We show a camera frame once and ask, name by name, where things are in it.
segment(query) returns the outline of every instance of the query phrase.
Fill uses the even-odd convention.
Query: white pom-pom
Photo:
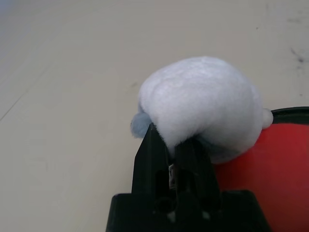
[[[273,120],[274,116],[272,115],[272,112],[268,109],[263,109],[263,129],[270,127]]]

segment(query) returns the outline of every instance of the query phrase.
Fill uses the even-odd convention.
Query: plush tail
[[[135,138],[144,138],[150,124],[149,115],[145,112],[139,112],[132,119],[131,133]]]
[[[263,109],[263,129],[270,127],[273,120],[274,116],[272,115],[272,112],[268,109]]]

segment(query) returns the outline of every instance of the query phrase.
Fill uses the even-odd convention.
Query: red plastic container
[[[309,232],[308,125],[273,124],[246,154],[215,170],[222,190],[255,193],[274,232]]]

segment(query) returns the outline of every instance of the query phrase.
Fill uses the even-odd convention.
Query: black rim
[[[292,107],[278,110],[272,110],[274,115],[274,124],[293,123],[309,125],[309,107]]]

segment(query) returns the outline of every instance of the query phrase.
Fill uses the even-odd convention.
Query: white fluffy fabric
[[[196,136],[212,162],[229,161],[251,148],[272,123],[255,87],[236,68],[217,58],[189,58],[153,73],[141,86],[139,118],[149,116],[171,153]]]

